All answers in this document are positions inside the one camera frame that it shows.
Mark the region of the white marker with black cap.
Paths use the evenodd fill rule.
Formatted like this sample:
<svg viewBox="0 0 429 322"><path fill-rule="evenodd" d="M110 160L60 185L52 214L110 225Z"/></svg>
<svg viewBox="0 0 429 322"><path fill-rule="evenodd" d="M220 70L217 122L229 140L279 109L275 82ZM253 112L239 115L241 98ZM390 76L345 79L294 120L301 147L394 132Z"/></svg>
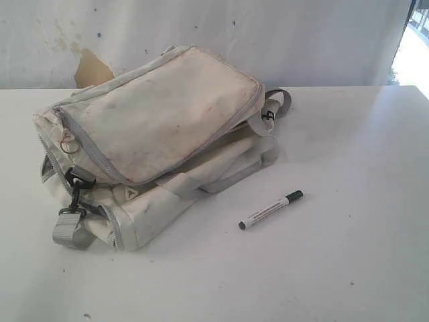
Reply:
<svg viewBox="0 0 429 322"><path fill-rule="evenodd" d="M255 213L246 217L244 220L241 220L237 224L238 228L242 231L245 231L249 227L255 225L256 223L260 222L261 220L268 218L270 215L272 215L275 212L279 211L280 209L286 207L290 203L293 203L293 202L301 199L303 196L304 196L304 193L301 190L296 190L296 191L280 198L276 202L266 206L265 208L256 211Z"/></svg>

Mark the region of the white zippered duffel bag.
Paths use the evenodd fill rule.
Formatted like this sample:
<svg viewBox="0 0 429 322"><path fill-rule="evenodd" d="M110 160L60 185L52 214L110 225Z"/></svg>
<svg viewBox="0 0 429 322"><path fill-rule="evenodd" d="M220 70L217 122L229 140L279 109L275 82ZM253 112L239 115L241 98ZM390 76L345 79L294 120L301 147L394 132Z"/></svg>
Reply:
<svg viewBox="0 0 429 322"><path fill-rule="evenodd" d="M197 200L273 164L291 103L209 51L178 46L36 113L42 181L62 204L54 242L145 246Z"/></svg>

